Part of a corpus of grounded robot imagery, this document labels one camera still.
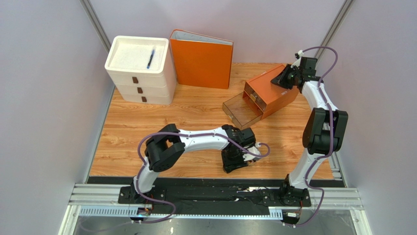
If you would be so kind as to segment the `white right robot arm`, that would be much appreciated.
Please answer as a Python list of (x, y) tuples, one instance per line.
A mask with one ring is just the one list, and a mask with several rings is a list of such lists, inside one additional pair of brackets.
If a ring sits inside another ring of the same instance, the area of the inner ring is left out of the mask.
[(316, 75), (317, 59), (296, 58), (271, 81), (282, 88), (298, 88), (311, 108), (302, 136), (303, 154), (279, 189), (278, 198), (286, 206), (298, 205), (307, 197), (309, 182), (320, 164), (340, 150), (348, 121), (347, 112), (331, 102), (322, 78)]

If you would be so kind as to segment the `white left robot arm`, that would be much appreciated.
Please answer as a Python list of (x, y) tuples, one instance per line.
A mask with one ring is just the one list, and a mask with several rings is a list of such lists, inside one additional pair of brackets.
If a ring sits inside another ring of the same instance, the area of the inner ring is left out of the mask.
[(159, 174), (173, 167), (185, 153), (201, 150), (219, 150), (223, 170), (230, 173), (248, 166), (264, 156), (251, 128), (239, 129), (232, 125), (203, 131), (178, 129), (168, 124), (160, 131), (145, 136), (138, 144), (138, 156), (142, 166), (132, 183), (120, 189), (118, 203), (142, 204), (151, 201), (172, 205), (162, 199), (152, 199), (148, 193)]

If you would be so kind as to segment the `white three-drawer storage box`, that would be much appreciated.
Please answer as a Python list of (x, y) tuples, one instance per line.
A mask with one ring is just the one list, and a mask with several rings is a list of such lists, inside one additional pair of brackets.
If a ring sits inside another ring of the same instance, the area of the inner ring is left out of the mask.
[[(156, 53), (147, 69), (153, 47)], [(124, 100), (157, 105), (172, 103), (177, 78), (168, 39), (116, 36), (105, 69)]]

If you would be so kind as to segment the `orange drawer cabinet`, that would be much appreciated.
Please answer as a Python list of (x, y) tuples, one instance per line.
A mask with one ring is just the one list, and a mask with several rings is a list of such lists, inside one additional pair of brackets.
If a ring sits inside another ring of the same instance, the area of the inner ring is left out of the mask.
[(243, 100), (258, 120), (265, 119), (295, 100), (297, 88), (286, 89), (272, 83), (286, 67), (281, 63), (245, 82)]

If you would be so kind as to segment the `blue pen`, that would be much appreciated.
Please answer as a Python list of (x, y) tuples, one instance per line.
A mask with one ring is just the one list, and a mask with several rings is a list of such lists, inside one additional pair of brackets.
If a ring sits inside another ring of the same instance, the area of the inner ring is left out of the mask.
[(150, 67), (152, 65), (152, 62), (153, 62), (153, 58), (155, 56), (155, 53), (156, 53), (156, 47), (153, 47), (152, 51), (151, 51), (151, 54), (150, 54), (150, 57), (149, 57), (149, 61), (148, 61), (147, 66), (146, 66), (147, 69), (150, 69)]

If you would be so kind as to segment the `aluminium frame rail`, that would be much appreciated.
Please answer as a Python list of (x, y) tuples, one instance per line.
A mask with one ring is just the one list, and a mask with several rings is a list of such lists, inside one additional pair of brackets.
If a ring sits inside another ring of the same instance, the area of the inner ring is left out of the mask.
[[(118, 203), (126, 181), (76, 184), (59, 234), (300, 234), (370, 235), (359, 192), (328, 187), (308, 195), (311, 207), (267, 207), (249, 202)], [(158, 179), (154, 187), (266, 187), (277, 180)]]

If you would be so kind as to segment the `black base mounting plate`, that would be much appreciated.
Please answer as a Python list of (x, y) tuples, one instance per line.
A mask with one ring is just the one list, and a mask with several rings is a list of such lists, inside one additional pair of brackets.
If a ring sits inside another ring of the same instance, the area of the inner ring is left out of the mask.
[(309, 195), (302, 201), (284, 199), (279, 189), (266, 187), (236, 188), (236, 187), (153, 187), (145, 196), (164, 200), (173, 204), (180, 202), (249, 202), (253, 205), (267, 207), (311, 207)]

